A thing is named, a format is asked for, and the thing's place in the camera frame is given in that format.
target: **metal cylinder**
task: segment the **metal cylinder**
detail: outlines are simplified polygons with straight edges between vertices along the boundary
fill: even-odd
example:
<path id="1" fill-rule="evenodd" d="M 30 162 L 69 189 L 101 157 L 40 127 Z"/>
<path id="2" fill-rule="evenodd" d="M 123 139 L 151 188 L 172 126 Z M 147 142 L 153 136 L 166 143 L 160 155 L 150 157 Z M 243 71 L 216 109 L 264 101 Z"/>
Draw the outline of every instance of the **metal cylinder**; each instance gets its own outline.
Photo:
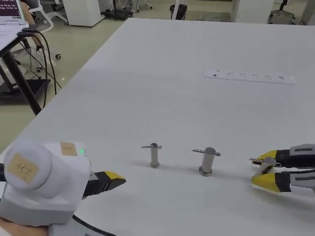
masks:
<path id="1" fill-rule="evenodd" d="M 207 147 L 203 155 L 202 164 L 199 167 L 199 172 L 203 176 L 209 176 L 212 174 L 212 164 L 216 155 L 216 150 L 212 147 Z"/>
<path id="2" fill-rule="evenodd" d="M 158 162 L 158 145 L 156 143 L 152 143 L 150 145 L 151 147 L 151 167 L 152 168 L 157 168 L 159 166 Z"/>
<path id="3" fill-rule="evenodd" d="M 257 169 L 254 176 L 260 176 L 268 173 L 276 165 L 276 160 L 272 157 L 265 157 L 264 162 L 261 163 L 261 166 Z"/>

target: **beige floor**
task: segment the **beige floor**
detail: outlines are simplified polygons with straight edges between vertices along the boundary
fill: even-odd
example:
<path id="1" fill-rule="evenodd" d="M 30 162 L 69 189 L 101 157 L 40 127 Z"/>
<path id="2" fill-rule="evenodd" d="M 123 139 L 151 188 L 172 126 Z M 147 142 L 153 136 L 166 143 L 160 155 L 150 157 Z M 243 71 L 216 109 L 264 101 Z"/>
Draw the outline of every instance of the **beige floor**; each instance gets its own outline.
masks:
<path id="1" fill-rule="evenodd" d="M 172 0 L 151 0 L 153 10 L 143 8 L 140 13 L 135 13 L 138 18 L 169 19 L 169 6 Z M 187 18 L 194 20 L 204 12 L 225 13 L 231 11 L 231 3 L 223 1 L 188 0 L 189 11 Z M 291 1 L 286 7 L 287 11 L 300 16 L 305 7 L 304 2 Z M 89 58 L 102 46 L 106 40 L 123 24 L 113 20 L 103 20 L 93 28 L 65 27 L 62 21 L 54 20 L 55 27 L 45 33 L 51 48 L 62 54 L 62 60 L 57 62 L 56 72 L 58 81 L 62 86 L 76 74 Z M 28 58 L 22 60 L 29 67 Z M 50 84 L 48 101 L 54 97 L 53 85 Z M 0 106 L 0 151 L 3 151 L 21 131 L 34 119 L 34 115 L 27 105 Z"/>

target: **person's hand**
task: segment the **person's hand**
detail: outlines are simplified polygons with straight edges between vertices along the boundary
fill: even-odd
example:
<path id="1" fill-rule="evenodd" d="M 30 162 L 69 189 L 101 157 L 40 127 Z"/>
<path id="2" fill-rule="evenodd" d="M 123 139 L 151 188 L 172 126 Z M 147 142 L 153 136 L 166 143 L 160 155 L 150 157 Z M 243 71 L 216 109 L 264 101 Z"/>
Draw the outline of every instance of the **person's hand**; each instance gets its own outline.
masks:
<path id="1" fill-rule="evenodd" d="M 12 236 L 48 236 L 47 227 L 23 226 L 0 218 L 0 227 Z"/>

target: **laptop screen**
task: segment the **laptop screen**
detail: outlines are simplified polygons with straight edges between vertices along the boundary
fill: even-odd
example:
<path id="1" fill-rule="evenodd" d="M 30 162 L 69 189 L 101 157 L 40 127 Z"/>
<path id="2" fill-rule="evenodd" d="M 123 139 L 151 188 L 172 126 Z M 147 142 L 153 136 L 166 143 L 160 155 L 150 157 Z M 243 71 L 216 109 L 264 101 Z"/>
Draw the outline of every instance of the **laptop screen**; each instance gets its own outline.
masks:
<path id="1" fill-rule="evenodd" d="M 17 4 L 19 0 L 0 0 L 0 17 L 11 16 L 20 17 L 20 11 Z"/>

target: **black table leg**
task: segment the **black table leg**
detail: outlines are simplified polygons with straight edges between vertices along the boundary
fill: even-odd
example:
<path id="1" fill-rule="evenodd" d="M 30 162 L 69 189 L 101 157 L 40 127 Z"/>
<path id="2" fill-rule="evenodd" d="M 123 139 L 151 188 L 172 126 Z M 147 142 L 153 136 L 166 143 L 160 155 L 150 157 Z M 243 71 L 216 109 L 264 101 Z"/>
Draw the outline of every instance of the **black table leg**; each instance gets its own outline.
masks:
<path id="1" fill-rule="evenodd" d="M 20 71 L 20 68 L 16 64 L 15 59 L 13 58 L 11 52 L 7 52 L 6 54 L 4 54 L 2 59 L 3 59 L 4 63 L 6 64 L 6 67 L 10 71 L 12 77 L 14 78 L 21 93 L 24 95 L 27 102 L 29 103 L 34 114 L 38 115 L 38 113 L 41 112 L 41 107 L 38 104 L 30 86 L 26 82 L 22 72 Z"/>
<path id="2" fill-rule="evenodd" d="M 13 91 L 13 85 L 11 84 L 11 82 L 9 81 L 9 78 L 7 77 L 7 75 L 5 74 L 5 71 L 3 70 L 3 68 L 0 65 L 0 76 L 2 77 L 2 79 L 4 80 L 6 86 L 8 87 L 9 91 Z"/>

